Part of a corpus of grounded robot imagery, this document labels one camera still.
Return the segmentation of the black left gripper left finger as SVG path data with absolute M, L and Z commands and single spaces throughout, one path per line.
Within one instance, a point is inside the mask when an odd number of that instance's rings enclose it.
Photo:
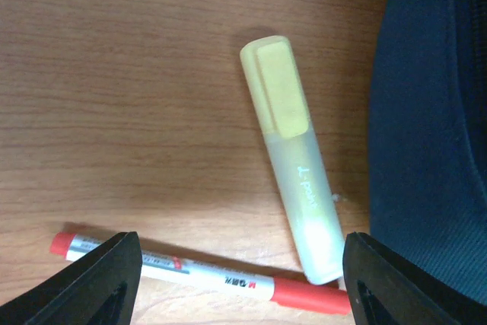
M 2 324 L 129 324 L 142 271 L 136 232 L 121 232 L 1 306 Z

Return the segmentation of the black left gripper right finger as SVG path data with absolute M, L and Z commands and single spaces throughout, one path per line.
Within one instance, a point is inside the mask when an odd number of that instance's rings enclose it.
M 366 233 L 348 234 L 345 286 L 357 324 L 485 324 L 486 306 Z

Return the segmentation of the red capped white marker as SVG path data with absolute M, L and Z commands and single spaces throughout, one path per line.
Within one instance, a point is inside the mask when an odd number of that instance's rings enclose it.
M 349 314 L 347 292 L 280 277 L 225 269 L 214 264 L 142 252 L 142 275 L 207 290 L 273 301 L 281 306 L 321 314 Z

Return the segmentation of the navy blue student backpack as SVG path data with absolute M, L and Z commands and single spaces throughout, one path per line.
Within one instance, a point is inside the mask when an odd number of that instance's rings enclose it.
M 368 132 L 371 235 L 486 301 L 486 0 L 388 0 Z

